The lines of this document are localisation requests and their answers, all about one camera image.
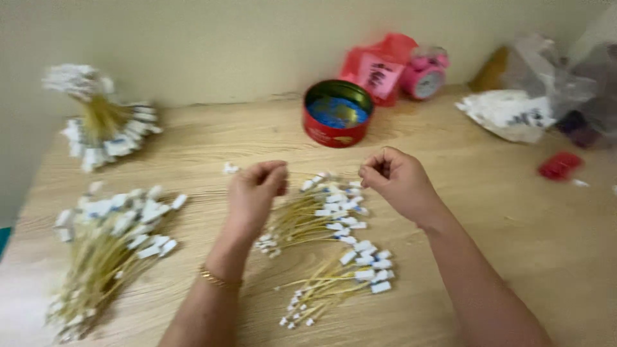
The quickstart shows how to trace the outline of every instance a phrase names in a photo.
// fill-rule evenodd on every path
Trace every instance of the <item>wooden table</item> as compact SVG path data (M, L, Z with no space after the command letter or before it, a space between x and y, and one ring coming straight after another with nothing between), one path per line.
M221 173L269 159L291 170L354 173L384 145L415 155L478 246L537 314L560 346L617 346L617 197L615 165L603 151L582 152L549 133L537 146L501 140L475 125L453 103L450 88L417 104L378 109L369 134L348 149L322 147L305 136L300 101L186 107L164 115L165 132L101 173L86 175L57 135L22 209L0 264L0 345L47 346L41 328L49 292L61 283L67 248L51 226L94 180L123 192L157 183L191 196L172 234L182 247L127 288L109 319L74 346L154 346L210 249L225 215ZM536 167L558 150L586 160L576 177L589 188L550 182ZM302 177L291 177L296 186ZM360 232L396 256L395 288L357 296L313 327L278 326L291 297L279 284L308 274L339 245L289 249L274 260L255 252L242 291L240 342L245 346L461 346L457 323L425 236L374 192L373 215Z

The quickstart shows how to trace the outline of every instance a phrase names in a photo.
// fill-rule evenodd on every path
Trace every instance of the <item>gold bracelet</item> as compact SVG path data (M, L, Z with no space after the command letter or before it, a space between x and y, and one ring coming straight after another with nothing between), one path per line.
M221 288L239 289L242 286L242 281L230 283L212 275L210 271L205 269L205 266L203 264L199 266L199 275L201 277L204 277L206 280L208 280L208 282L212 283L213 285L219 286Z

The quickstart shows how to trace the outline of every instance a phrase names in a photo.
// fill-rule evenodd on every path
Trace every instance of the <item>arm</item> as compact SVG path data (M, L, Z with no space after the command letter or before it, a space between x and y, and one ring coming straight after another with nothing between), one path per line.
M426 232L470 346L552 346L533 313L441 201L417 159L385 147L365 161L360 176L364 187Z
M287 168L281 161L262 162L238 173L229 186L229 214L204 263L213 276L239 283L249 250L265 224L275 196L286 191ZM216 286L196 278L159 347L231 347L239 288Z

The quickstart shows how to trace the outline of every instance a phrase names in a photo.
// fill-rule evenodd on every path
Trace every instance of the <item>small red box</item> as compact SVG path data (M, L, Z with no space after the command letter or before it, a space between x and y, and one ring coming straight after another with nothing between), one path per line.
M332 128L321 124L309 113L308 106L321 98L344 98L360 106L368 118L366 121L350 128ZM366 135L368 124L373 116L373 101L370 94L362 87L342 80L327 80L317 83L304 95L304 131L306 134L327 147L343 148L353 146Z

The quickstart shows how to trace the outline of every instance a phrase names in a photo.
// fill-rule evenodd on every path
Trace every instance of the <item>red object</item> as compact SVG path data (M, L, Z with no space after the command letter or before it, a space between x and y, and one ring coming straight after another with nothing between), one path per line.
M358 99L365 100L364 108L368 113L368 118L364 121L364 123L360 123L352 128L332 128L318 122L312 115L310 115L307 108L309 106L308 104L313 102L312 99L314 95L323 95L324 93L328 94L330 93L329 90L332 90L332 96L341 97L342 95L336 94L337 88L347 88L348 93L350 93L350 91L351 93L356 93ZM302 124L306 134L319 144L332 148L349 147L360 142L360 140L362 140L362 138L366 135L368 124L373 118L374 108L375 107L371 102L371 96L361 87L341 80L322 81L310 87L304 95Z
M354 47L347 53L339 79L366 89L377 106L394 106L399 78L416 47L413 38L399 33L388 33L372 46Z
M582 163L582 159L575 154L559 152L542 163L538 172L549 180L561 181L567 179L569 173Z

